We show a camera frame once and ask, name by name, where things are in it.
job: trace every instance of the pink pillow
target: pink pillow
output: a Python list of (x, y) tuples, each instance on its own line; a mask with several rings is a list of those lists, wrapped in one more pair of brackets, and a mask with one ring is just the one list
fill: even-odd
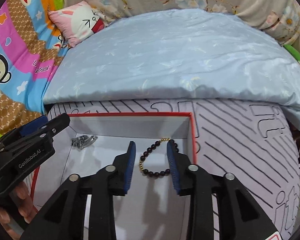
[(100, 18), (102, 14), (85, 1), (58, 11), (50, 11), (48, 15), (72, 48), (105, 27)]

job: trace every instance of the bed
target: bed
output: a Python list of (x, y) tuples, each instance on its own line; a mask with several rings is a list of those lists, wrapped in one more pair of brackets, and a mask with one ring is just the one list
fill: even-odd
[[(300, 65), (279, 44), (297, 43), (300, 51), (296, 0), (206, 0), (200, 9), (185, 0), (86, 0), (109, 27), (69, 50), (47, 12), (79, 1), (6, 0), (1, 7), (0, 28), (11, 24), (0, 32), (0, 55), (10, 67), (10, 78), (0, 83), (0, 133), (44, 114), (47, 105), (49, 118), (62, 112), (194, 112), (199, 164), (214, 174), (240, 173), (289, 239), (300, 168), (286, 117), (300, 130)], [(217, 12), (236, 14), (263, 32)], [(8, 55), (15, 39), (4, 35), (13, 32), (23, 51)], [(19, 59), (20, 67), (31, 59), (22, 70), (11, 58), (24, 52), (36, 58)], [(232, 160), (247, 151), (251, 173)], [(262, 186), (259, 178), (267, 182)]]

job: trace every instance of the pink stripe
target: pink stripe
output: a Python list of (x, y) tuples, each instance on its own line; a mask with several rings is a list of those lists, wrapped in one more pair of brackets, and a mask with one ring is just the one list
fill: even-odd
[[(6, 13), (7, 19), (0, 25), (0, 45), (10, 61), (21, 72), (32, 73), (33, 80), (38, 78), (49, 78), (51, 80), (57, 70), (57, 67), (54, 66), (54, 60), (40, 62), (39, 54), (29, 52), (25, 42), (13, 25), (6, 2), (0, 9), (0, 15), (3, 13)], [(5, 46), (8, 37), (11, 39), (11, 43)]]

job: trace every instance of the star print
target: star print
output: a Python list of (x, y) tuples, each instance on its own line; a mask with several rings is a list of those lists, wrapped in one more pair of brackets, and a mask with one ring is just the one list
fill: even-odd
[(4, 24), (4, 22), (7, 18), (8, 17), (6, 15), (6, 13), (3, 13), (2, 15), (0, 15), (0, 25)]
[(42, 12), (38, 11), (38, 13), (35, 15), (37, 17), (37, 20), (42, 18)]

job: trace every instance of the finger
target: finger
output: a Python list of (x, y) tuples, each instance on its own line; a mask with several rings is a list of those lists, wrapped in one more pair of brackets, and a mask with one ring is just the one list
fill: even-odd
[(10, 217), (8, 213), (4, 209), (0, 208), (0, 224), (2, 225), (4, 230), (6, 230), (7, 233), (12, 237), (13, 240), (19, 240), (20, 236), (7, 225), (9, 222)]
[(28, 195), (22, 202), (21, 205), (19, 206), (19, 213), (21, 214), (21, 216), (23, 217), (27, 217), (30, 215), (31, 210), (33, 207), (33, 202), (32, 199), (30, 198), (30, 196)]
[(8, 213), (0, 207), (0, 223), (2, 225), (10, 223), (10, 216)]
[(29, 216), (25, 217), (25, 221), (29, 224), (33, 220), (33, 218), (35, 217), (36, 214), (37, 214), (37, 212), (33, 208), (31, 210)]
[(11, 236), (13, 240), (19, 240), (20, 235), (18, 235), (15, 231), (13, 231), (11, 228), (6, 229), (7, 233)]
[(14, 190), (17, 196), (21, 199), (25, 199), (29, 195), (28, 187), (23, 181), (20, 182)]

